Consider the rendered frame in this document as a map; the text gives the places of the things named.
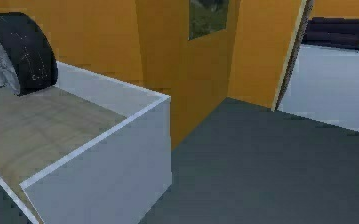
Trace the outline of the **white box table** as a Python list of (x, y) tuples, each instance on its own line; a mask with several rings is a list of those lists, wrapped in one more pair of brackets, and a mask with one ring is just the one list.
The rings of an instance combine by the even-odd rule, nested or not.
[(0, 224), (138, 224), (172, 183), (170, 98), (65, 63), (0, 81)]

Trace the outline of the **dark purple sofa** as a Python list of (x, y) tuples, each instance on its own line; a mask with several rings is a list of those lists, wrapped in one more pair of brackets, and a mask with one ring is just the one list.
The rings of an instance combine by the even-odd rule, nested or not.
[(308, 21), (302, 43), (359, 50), (359, 19), (313, 17)]

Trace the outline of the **green framed wall picture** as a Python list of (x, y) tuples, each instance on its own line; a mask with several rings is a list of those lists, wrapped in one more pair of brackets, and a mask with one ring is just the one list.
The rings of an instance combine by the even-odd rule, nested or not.
[(189, 0), (189, 40), (227, 26), (229, 0)]

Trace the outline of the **brown room door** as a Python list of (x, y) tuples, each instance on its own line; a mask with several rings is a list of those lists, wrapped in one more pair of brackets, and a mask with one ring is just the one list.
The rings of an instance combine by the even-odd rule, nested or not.
[(301, 0), (298, 15), (295, 21), (295, 27), (293, 29), (289, 47), (284, 58), (278, 86), (275, 90), (275, 96), (271, 107), (272, 111), (275, 111), (279, 108), (280, 103), (286, 93), (313, 6), (314, 0)]

